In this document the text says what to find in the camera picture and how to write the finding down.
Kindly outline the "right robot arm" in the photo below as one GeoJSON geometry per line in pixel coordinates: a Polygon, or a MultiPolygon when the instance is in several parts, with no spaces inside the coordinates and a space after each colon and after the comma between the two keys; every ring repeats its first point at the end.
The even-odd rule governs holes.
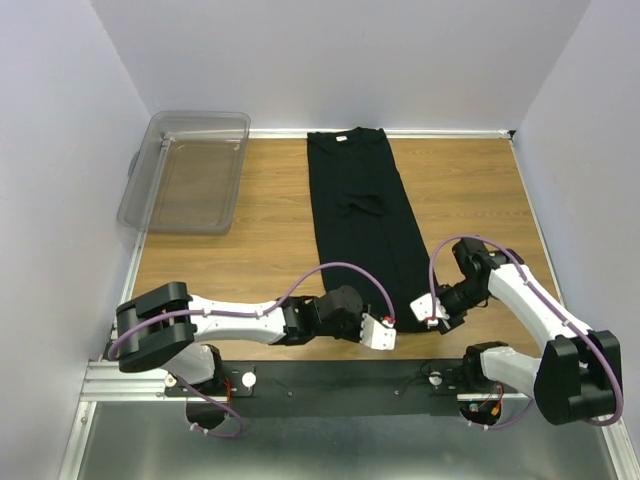
{"type": "Polygon", "coordinates": [[[542,351],[533,358],[500,342],[474,346],[459,370],[462,384],[474,392],[494,381],[506,384],[526,395],[553,425],[617,423],[624,409],[618,339],[571,314],[514,251],[477,235],[454,235],[446,242],[464,278],[438,287],[435,270],[428,270],[427,323],[447,333],[462,323],[468,310],[495,298],[542,351]]]}

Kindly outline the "black t-shirt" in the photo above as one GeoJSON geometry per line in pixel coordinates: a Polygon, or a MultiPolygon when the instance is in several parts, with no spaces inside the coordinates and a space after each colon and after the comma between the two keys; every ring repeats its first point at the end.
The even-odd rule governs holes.
{"type": "Polygon", "coordinates": [[[365,269],[388,292],[397,331],[427,331],[410,304],[429,291],[429,256],[385,132],[309,133],[307,159],[320,262],[365,269]]]}

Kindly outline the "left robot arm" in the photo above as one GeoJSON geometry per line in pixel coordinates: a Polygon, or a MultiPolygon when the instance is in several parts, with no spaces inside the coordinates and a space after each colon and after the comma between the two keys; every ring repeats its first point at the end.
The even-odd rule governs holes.
{"type": "Polygon", "coordinates": [[[333,337],[357,343],[368,312],[350,286],[320,297],[241,304],[191,295],[184,282],[169,282],[117,307],[117,337],[108,358],[122,373],[162,369],[209,395],[223,378],[221,354],[212,341],[298,346],[333,337]]]}

